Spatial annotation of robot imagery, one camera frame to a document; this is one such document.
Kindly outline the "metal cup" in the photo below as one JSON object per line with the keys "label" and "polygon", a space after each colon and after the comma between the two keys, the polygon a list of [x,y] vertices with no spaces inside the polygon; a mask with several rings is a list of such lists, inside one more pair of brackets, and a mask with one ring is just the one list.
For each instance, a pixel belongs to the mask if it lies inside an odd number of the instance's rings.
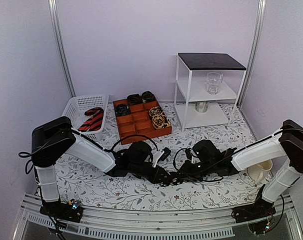
{"label": "metal cup", "polygon": [[195,103],[195,110],[198,113],[205,113],[209,108],[209,102],[208,101],[198,101]]}

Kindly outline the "rolled black beige tie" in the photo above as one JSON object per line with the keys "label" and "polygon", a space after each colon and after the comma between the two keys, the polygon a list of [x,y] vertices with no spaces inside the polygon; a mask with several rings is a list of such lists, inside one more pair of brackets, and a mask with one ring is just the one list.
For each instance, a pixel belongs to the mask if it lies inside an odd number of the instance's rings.
{"label": "rolled black beige tie", "polygon": [[150,118],[153,118],[155,116],[161,116],[163,115],[163,110],[160,106],[155,106],[155,107],[152,107],[149,111],[148,111],[148,115]]}

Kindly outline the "rolled black patterned tie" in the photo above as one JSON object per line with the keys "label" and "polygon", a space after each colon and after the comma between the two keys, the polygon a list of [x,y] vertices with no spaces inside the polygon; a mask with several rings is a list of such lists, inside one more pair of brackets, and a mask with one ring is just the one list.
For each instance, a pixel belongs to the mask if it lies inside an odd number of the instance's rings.
{"label": "rolled black patterned tie", "polygon": [[116,117],[123,117],[131,114],[130,107],[127,104],[118,104],[115,108],[115,116]]}

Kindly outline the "front metal rail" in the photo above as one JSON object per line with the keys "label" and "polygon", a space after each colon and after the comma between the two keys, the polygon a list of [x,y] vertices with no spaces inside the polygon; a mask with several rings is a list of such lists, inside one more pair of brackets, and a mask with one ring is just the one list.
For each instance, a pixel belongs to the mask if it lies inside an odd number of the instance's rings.
{"label": "front metal rail", "polygon": [[26,194],[18,210],[13,240],[303,240],[303,225],[289,194],[275,211],[252,218],[247,204],[200,209],[146,210],[82,203],[79,222],[40,212],[38,195]]}

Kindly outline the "right metal frame post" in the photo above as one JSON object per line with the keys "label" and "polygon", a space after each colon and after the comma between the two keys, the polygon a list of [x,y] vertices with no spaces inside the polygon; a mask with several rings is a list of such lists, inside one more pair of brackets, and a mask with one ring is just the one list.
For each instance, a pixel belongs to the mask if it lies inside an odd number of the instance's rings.
{"label": "right metal frame post", "polygon": [[263,29],[263,24],[264,24],[266,3],[267,3],[266,0],[258,1],[256,22],[255,22],[253,39],[252,39],[252,44],[251,44],[250,53],[249,53],[249,59],[247,62],[246,71],[243,74],[243,78],[241,81],[241,88],[240,88],[240,92],[239,92],[239,98],[237,100],[237,106],[239,109],[242,107],[242,105],[245,101],[246,92],[249,87],[252,71],[254,69],[255,58],[257,55],[259,41],[261,38],[261,33],[262,33],[262,29]]}

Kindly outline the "black white floral tie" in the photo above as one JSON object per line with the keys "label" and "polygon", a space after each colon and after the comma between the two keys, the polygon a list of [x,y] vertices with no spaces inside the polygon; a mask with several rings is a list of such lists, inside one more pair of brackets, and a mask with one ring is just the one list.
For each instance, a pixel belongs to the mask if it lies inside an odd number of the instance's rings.
{"label": "black white floral tie", "polygon": [[168,174],[168,175],[165,175],[161,182],[160,182],[160,186],[161,187],[168,187],[168,186],[177,186],[177,185],[180,185],[180,184],[176,184],[175,183],[175,177],[177,174],[183,174],[183,173],[179,173],[179,172],[172,172],[171,174]]}

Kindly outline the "left metal frame post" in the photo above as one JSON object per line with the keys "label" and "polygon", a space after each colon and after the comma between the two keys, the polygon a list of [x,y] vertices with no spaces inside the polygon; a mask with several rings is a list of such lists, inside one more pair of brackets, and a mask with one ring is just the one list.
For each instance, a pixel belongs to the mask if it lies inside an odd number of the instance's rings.
{"label": "left metal frame post", "polygon": [[64,74],[65,81],[67,84],[67,89],[68,89],[69,95],[71,97],[75,97],[76,91],[75,91],[75,87],[74,87],[74,84],[72,81],[72,77],[71,77],[71,73],[70,73],[70,69],[68,66],[68,61],[67,61],[67,57],[66,57],[66,53],[65,53],[65,49],[64,49],[63,38],[62,38],[59,16],[58,16],[57,1],[48,0],[48,6],[49,6],[49,14],[50,14],[50,18],[51,18],[54,38],[56,41],[63,74]]}

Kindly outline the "clear drinking glass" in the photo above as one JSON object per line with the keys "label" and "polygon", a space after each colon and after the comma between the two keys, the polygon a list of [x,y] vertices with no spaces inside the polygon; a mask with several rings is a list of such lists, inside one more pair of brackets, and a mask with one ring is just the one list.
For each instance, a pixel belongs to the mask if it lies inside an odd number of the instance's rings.
{"label": "clear drinking glass", "polygon": [[211,95],[218,94],[224,79],[224,75],[217,72],[208,72],[206,77],[206,91]]}

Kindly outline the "floral table mat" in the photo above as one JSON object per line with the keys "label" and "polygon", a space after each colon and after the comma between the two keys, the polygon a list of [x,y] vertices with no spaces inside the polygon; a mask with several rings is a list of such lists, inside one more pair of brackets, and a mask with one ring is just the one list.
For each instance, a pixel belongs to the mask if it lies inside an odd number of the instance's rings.
{"label": "floral table mat", "polygon": [[[162,103],[169,117],[172,133],[155,138],[152,148],[169,148],[170,156],[160,166],[171,172],[185,161],[184,148],[192,147],[200,140],[210,140],[220,150],[241,148],[254,142],[254,137],[238,109],[231,104],[222,104],[230,125],[180,129],[174,105]],[[111,177],[91,164],[71,155],[63,155],[55,164],[56,181],[62,201],[80,200],[86,206],[108,209],[139,211],[202,210],[249,204],[260,188],[246,171],[219,178],[213,174],[202,182],[185,182],[161,187],[144,178],[131,174]]]}

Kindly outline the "rolled dark olive tie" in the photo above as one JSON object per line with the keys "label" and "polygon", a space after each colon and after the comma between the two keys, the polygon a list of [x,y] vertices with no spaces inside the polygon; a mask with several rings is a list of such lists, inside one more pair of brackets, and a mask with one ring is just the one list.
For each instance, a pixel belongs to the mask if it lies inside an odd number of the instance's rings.
{"label": "rolled dark olive tie", "polygon": [[150,103],[156,100],[154,94],[150,91],[145,91],[141,94],[141,99],[143,103]]}

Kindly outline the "rolled dark brown tie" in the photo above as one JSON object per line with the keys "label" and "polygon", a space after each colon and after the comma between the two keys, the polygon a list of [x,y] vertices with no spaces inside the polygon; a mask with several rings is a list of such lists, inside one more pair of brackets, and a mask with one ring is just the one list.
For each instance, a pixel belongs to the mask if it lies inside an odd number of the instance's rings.
{"label": "rolled dark brown tie", "polygon": [[129,95],[127,97],[127,102],[129,106],[133,106],[133,105],[142,104],[143,100],[142,97],[138,93],[136,93]]}

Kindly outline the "white shelf black top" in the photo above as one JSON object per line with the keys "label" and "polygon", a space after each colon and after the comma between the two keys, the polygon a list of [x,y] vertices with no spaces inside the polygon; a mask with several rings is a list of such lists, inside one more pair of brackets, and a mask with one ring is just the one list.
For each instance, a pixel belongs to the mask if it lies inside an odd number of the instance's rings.
{"label": "white shelf black top", "polygon": [[223,103],[237,109],[240,91],[233,91],[225,82],[225,73],[247,69],[227,53],[181,52],[176,57],[174,93],[183,101],[174,101],[174,110],[182,131],[216,125],[229,126],[234,112],[226,115]]}

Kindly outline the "white plastic basket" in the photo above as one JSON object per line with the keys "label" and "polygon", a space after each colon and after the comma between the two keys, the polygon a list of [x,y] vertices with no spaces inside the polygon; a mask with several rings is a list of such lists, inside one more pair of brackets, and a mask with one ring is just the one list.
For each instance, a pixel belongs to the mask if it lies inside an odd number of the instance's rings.
{"label": "white plastic basket", "polygon": [[82,132],[85,136],[89,137],[95,142],[99,142],[102,139],[102,132],[105,126],[107,117],[107,108],[109,103],[108,94],[96,94],[96,95],[81,95],[72,97],[66,104],[62,116],[66,116],[70,119],[72,127],[78,129],[85,123],[90,116],[85,116],[85,112],[92,108],[100,107],[103,109],[102,125],[99,130]]}

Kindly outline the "red black striped tie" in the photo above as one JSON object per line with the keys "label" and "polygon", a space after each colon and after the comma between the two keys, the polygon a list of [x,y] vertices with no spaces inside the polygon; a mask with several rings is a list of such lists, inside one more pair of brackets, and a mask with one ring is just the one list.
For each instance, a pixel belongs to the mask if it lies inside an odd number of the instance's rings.
{"label": "red black striped tie", "polygon": [[104,118],[104,110],[101,107],[91,108],[84,115],[89,118],[78,128],[78,131],[93,132],[101,129]]}

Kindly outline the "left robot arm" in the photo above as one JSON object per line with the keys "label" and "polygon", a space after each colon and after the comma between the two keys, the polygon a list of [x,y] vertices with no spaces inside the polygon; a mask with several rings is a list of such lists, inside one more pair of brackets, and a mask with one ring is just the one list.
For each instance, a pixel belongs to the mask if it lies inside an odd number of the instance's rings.
{"label": "left robot arm", "polygon": [[20,158],[29,158],[32,162],[43,205],[55,217],[66,213],[66,206],[60,200],[55,164],[64,154],[81,159],[102,173],[111,177],[124,177],[132,174],[143,177],[153,184],[166,185],[172,175],[158,166],[158,161],[166,159],[170,150],[164,148],[152,152],[144,141],[134,142],[129,148],[115,151],[103,148],[97,142],[72,127],[71,120],[62,116],[47,122],[32,131],[31,152],[19,152]]}

